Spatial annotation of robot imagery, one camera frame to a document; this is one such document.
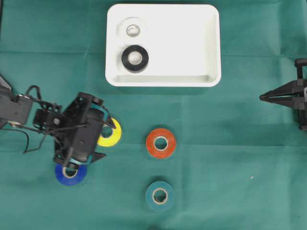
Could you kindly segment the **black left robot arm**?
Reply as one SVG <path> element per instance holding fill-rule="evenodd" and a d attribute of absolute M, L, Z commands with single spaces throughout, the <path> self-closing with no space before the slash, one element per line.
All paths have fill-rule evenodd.
<path fill-rule="evenodd" d="M 53 161 L 77 170 L 104 158 L 96 146 L 105 126 L 116 128 L 103 100 L 80 92 L 63 110 L 61 105 L 42 100 L 40 88 L 30 86 L 14 95 L 9 83 L 0 80 L 0 126 L 10 124 L 18 131 L 34 131 L 54 139 Z"/>

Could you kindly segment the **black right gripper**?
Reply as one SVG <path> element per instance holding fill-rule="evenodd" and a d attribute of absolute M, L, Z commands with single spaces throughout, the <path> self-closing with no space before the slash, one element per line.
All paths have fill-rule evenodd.
<path fill-rule="evenodd" d="M 293 80 L 286 83 L 274 90 L 268 91 L 260 95 L 260 100 L 272 104 L 279 104 L 292 109 L 298 110 L 299 128 L 300 130 L 307 130 L 307 80 L 303 79 L 303 67 L 307 65 L 306 58 L 299 58 L 295 60 L 295 67 L 297 71 L 298 86 L 302 86 L 303 89 L 298 93 L 300 98 L 303 98 L 302 105 L 298 106 L 297 99 L 295 97 L 279 97 L 289 96 L 297 93 L 295 90 L 297 87 L 297 81 Z"/>

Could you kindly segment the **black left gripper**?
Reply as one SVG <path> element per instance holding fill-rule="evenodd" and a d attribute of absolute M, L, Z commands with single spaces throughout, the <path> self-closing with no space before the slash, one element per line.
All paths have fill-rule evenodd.
<path fill-rule="evenodd" d="M 80 92 L 72 103 L 62 112 L 61 106 L 45 106 L 45 135 L 54 139 L 53 161 L 60 165 L 89 165 L 106 157 L 99 152 L 75 151 L 70 158 L 68 150 L 74 132 L 86 127 L 86 114 L 91 109 L 91 128 L 102 130 L 103 125 L 115 129 L 109 111 L 103 107 L 103 100 L 91 94 Z"/>

